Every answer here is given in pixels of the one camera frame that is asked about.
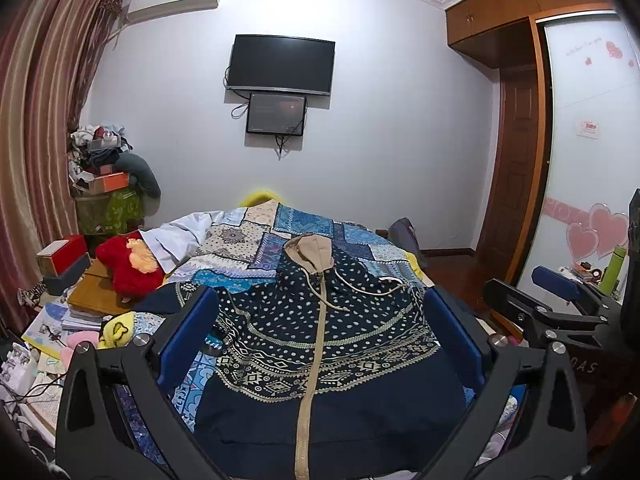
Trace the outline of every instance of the baseboard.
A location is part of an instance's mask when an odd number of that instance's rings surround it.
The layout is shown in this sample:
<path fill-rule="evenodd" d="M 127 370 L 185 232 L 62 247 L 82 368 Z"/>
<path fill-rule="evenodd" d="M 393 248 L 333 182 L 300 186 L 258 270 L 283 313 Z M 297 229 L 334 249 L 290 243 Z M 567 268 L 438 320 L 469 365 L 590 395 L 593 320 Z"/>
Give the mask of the baseboard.
<path fill-rule="evenodd" d="M 476 252 L 471 247 L 459 249 L 420 249 L 420 252 L 427 258 L 434 256 L 473 256 Z"/>

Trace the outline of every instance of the red box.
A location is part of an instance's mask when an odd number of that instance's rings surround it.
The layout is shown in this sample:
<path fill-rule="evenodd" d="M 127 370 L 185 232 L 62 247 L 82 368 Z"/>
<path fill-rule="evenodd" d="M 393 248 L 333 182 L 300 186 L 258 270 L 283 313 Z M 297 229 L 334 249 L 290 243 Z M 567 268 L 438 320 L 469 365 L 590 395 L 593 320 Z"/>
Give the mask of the red box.
<path fill-rule="evenodd" d="M 89 194 L 107 193 L 129 185 L 127 173 L 111 173 L 110 175 L 97 176 L 89 182 Z"/>
<path fill-rule="evenodd" d="M 59 276 L 87 252 L 82 235 L 66 236 L 56 240 L 36 254 L 43 276 Z"/>

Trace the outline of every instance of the cardboard box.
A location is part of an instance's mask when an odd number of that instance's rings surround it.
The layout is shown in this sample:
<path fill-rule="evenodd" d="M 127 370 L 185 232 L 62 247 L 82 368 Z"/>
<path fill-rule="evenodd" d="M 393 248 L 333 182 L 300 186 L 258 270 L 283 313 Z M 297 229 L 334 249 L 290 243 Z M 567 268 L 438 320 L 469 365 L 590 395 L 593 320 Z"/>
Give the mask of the cardboard box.
<path fill-rule="evenodd" d="M 76 284 L 82 273 L 89 267 L 89 253 L 84 253 L 65 272 L 58 276 L 45 276 L 44 286 L 52 296 L 61 296 L 65 289 Z"/>
<path fill-rule="evenodd" d="M 86 253 L 84 236 L 71 235 L 50 243 L 36 259 L 43 276 L 59 276 Z"/>
<path fill-rule="evenodd" d="M 92 261 L 67 301 L 77 310 L 112 316 L 128 312 L 134 303 L 133 300 L 129 303 L 120 301 L 118 293 L 111 286 L 110 272 L 100 260 Z"/>
<path fill-rule="evenodd" d="M 107 193 L 116 189 L 121 189 L 129 185 L 129 175 L 127 173 L 111 173 L 108 175 L 97 176 L 89 182 L 89 193 Z"/>

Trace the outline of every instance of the pink plush toy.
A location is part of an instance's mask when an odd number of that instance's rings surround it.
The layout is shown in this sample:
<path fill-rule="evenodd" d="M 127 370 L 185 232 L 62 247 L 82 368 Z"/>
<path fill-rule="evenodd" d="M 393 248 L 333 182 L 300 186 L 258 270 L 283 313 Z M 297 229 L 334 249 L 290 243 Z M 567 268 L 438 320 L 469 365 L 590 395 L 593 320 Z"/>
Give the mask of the pink plush toy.
<path fill-rule="evenodd" d="M 71 334 L 66 338 L 66 347 L 64 347 L 60 351 L 60 360 L 62 364 L 65 365 L 65 370 L 69 370 L 69 363 L 71 362 L 71 357 L 74 354 L 74 348 L 78 343 L 82 341 L 88 341 L 94 348 L 98 347 L 98 332 L 90 332 L 89 330 L 85 332 L 76 332 L 75 334 Z"/>

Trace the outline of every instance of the pile of clothes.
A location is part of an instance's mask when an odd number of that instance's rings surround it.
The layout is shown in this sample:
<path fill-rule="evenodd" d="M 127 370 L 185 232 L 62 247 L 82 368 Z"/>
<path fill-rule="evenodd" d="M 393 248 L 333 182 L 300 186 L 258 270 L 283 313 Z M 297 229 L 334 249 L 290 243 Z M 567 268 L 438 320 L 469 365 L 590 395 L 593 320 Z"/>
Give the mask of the pile of clothes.
<path fill-rule="evenodd" d="M 146 161 L 131 152 L 121 124 L 81 126 L 71 134 L 70 146 L 68 173 L 74 188 L 85 192 L 96 176 L 122 172 L 128 174 L 129 186 L 137 187 L 150 198 L 160 198 L 156 177 Z"/>

